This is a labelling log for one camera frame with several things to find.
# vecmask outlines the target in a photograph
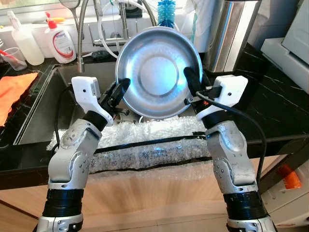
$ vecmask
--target bottle label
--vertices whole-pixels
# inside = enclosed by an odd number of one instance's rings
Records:
[[[58,32],[53,39],[54,48],[64,58],[71,59],[74,55],[70,41],[64,31]]]

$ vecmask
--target white bottle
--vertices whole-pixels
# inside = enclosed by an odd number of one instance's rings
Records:
[[[48,20],[48,29],[45,31],[48,47],[60,64],[66,64],[76,59],[73,41],[69,33],[58,28],[53,20]]]
[[[25,59],[31,65],[42,64],[44,62],[44,56],[33,35],[31,34],[31,31],[22,27],[13,11],[8,11],[7,15],[12,23],[12,26],[14,27],[12,37]]]

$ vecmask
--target stainless steel bowl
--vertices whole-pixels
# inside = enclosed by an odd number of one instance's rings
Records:
[[[191,97],[185,67],[202,80],[202,63],[192,43],[174,29],[148,28],[123,47],[115,69],[116,81],[131,80],[124,101],[139,115],[163,119],[182,113]]]

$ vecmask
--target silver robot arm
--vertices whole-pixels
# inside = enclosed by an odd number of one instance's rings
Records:
[[[113,124],[115,107],[130,84],[115,83],[101,96],[94,77],[74,77],[76,101],[85,111],[62,136],[48,165],[48,192],[37,232],[77,232],[82,228],[82,197],[92,156],[105,126]]]
[[[203,92],[217,103],[231,107],[239,102],[248,80],[243,76],[219,76],[212,87],[202,90],[192,69],[185,68],[184,74],[194,96],[184,102],[193,104],[197,119],[207,128],[207,148],[212,156],[214,175],[227,205],[227,229],[230,232],[276,232],[258,191],[244,135],[224,110],[206,105],[197,94]]]
[[[223,121],[206,131],[213,171],[227,205],[230,232],[275,232],[264,207],[247,155],[247,143],[233,121]]]

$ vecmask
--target white appliance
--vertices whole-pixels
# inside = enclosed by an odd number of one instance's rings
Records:
[[[285,38],[266,39],[263,55],[309,94],[309,0],[304,0]]]
[[[309,160],[295,169],[300,188],[286,189],[282,180],[262,194],[265,207],[277,228],[309,225]]]

